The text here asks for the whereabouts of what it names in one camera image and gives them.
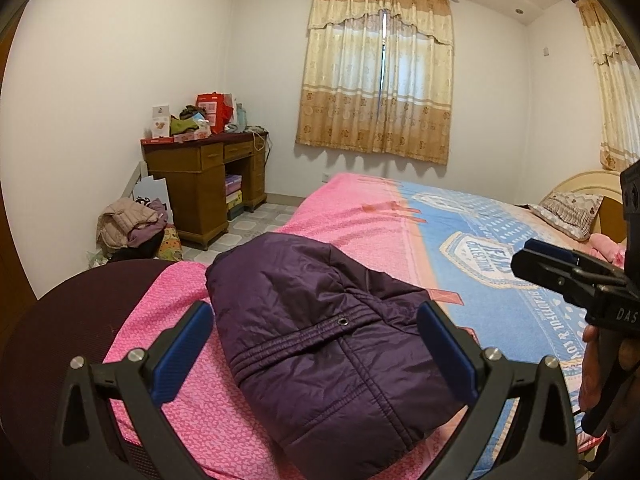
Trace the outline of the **person's right hand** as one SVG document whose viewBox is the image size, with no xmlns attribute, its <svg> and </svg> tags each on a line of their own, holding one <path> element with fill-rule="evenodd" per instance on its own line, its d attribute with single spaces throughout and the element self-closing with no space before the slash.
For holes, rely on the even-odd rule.
<svg viewBox="0 0 640 480">
<path fill-rule="evenodd" d="M 600 359 L 599 330 L 588 325 L 582 334 L 582 341 L 586 344 L 584 359 L 582 360 L 582 384 L 579 390 L 579 407 L 587 413 L 600 401 L 603 385 Z M 620 404 L 615 418 L 621 422 L 633 415 L 639 409 L 639 341 L 627 339 L 620 344 L 618 362 L 623 370 L 633 370 L 634 379 L 629 390 Z"/>
</svg>

